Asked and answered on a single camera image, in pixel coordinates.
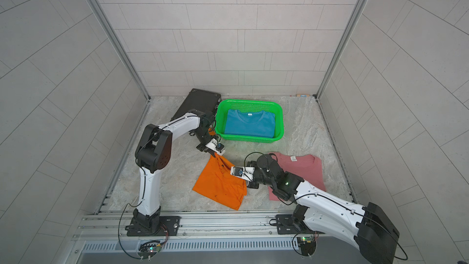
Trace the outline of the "blue t-shirt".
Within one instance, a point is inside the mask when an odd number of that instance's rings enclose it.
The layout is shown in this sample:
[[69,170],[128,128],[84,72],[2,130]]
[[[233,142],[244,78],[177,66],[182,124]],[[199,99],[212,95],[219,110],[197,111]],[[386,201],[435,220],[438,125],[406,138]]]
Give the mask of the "blue t-shirt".
[[228,110],[225,134],[273,138],[276,129],[276,116],[267,111],[241,112]]

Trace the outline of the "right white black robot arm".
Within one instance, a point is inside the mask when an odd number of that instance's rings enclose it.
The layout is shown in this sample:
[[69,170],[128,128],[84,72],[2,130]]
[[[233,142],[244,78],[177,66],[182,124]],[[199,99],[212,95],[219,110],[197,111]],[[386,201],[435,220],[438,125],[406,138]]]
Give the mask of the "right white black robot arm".
[[297,234],[324,233],[350,244],[371,264],[391,264],[400,247],[400,233],[382,208],[363,206],[333,196],[304,178],[284,171],[271,155],[262,155],[231,174],[249,188],[270,187],[285,205],[296,205],[288,227]]

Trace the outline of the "orange t-shirt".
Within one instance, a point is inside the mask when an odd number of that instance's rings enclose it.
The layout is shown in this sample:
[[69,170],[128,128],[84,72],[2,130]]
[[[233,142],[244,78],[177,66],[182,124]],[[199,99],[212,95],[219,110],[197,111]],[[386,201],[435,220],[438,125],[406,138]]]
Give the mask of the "orange t-shirt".
[[245,180],[230,174],[233,164],[223,156],[210,156],[193,191],[233,210],[239,210],[247,195]]

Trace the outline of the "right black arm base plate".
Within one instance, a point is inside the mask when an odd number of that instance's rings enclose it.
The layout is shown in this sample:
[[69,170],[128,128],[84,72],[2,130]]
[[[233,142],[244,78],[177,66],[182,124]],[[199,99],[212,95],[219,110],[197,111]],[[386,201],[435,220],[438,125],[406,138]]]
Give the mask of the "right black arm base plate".
[[279,235],[294,235],[305,232],[304,227],[293,215],[276,215],[275,225]]

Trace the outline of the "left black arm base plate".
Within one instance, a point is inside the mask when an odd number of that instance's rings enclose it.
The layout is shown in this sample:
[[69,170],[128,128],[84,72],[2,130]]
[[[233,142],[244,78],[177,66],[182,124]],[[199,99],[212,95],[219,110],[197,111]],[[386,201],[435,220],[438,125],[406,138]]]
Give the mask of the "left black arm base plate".
[[180,221],[180,216],[137,215],[125,230],[128,237],[176,236]]

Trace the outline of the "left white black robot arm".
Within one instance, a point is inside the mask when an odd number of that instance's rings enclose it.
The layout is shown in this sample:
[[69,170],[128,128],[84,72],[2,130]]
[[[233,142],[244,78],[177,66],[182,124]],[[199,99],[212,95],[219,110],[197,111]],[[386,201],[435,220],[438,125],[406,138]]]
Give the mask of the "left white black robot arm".
[[140,203],[133,219],[140,225],[150,229],[160,223],[162,170],[171,159],[174,140],[186,133],[194,133],[200,142],[197,146],[199,151],[211,156],[224,154],[224,146],[209,133],[213,123],[215,115],[212,112],[190,110],[170,122],[145,127],[135,152],[136,164],[140,168]]

